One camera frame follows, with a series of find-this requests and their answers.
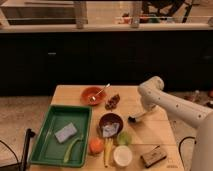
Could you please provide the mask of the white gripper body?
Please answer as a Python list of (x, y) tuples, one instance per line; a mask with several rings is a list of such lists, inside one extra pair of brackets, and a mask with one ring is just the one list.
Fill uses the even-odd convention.
[(144, 110), (146, 112), (152, 111), (152, 110), (154, 110), (157, 107), (156, 104), (154, 104), (151, 101), (147, 100), (145, 97), (141, 98), (141, 103), (142, 103), (142, 106), (143, 106), (143, 108), (144, 108)]

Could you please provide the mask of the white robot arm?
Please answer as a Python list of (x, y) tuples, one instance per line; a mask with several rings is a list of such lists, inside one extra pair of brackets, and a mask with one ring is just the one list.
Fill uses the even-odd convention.
[(153, 76), (138, 86), (146, 110), (158, 105), (197, 130), (191, 171), (213, 171), (213, 109), (163, 91), (164, 81)]

